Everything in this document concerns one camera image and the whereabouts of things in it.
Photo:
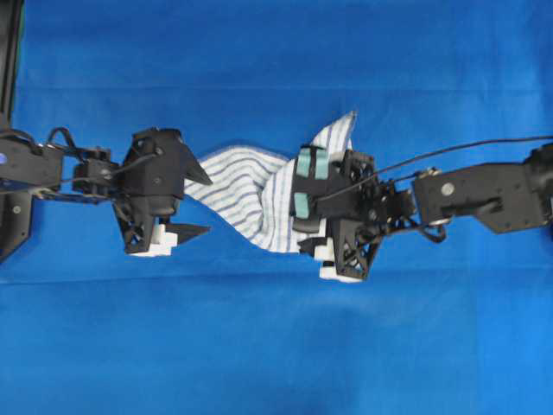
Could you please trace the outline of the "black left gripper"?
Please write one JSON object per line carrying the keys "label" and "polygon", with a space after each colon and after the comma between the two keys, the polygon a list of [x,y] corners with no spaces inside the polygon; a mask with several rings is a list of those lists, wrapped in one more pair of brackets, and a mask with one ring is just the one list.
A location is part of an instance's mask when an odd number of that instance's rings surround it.
{"label": "black left gripper", "polygon": [[171,222],[184,199],[184,179],[207,186],[213,184],[184,144],[180,131],[151,128],[133,135],[116,174],[112,199],[126,254],[168,256],[173,248],[211,230]]}

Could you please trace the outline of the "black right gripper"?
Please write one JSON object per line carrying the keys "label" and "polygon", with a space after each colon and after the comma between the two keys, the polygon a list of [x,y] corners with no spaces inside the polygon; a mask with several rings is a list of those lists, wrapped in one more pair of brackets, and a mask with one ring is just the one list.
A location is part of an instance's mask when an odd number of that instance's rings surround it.
{"label": "black right gripper", "polygon": [[382,182],[372,156],[346,150],[330,194],[320,197],[325,217],[318,233],[298,243],[300,253],[322,262],[320,278],[366,280],[382,239],[413,225],[413,200],[395,182]]}

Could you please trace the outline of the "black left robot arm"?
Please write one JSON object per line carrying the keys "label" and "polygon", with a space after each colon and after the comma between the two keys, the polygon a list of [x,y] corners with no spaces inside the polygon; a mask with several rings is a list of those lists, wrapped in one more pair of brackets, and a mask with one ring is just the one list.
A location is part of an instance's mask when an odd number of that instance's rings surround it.
{"label": "black left robot arm", "polygon": [[150,128],[133,135],[121,163],[108,149],[75,145],[65,127],[44,144],[19,130],[1,132],[1,258],[30,236],[36,199],[82,204],[110,202],[124,242],[135,256],[165,256],[208,232],[172,222],[184,199],[184,182],[210,185],[208,173],[176,129]]}

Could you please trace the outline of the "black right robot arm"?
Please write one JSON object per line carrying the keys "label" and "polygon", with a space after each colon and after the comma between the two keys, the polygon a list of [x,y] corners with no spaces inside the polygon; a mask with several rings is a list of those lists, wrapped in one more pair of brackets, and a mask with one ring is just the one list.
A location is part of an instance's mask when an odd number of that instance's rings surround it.
{"label": "black right robot arm", "polygon": [[322,278],[364,281],[384,238],[415,231],[441,243],[454,217],[472,216],[496,234],[552,222],[551,144],[521,163],[416,172],[406,190],[378,173],[372,156],[353,150],[331,157],[304,146],[295,160],[289,214],[307,236],[300,251],[323,263]]}

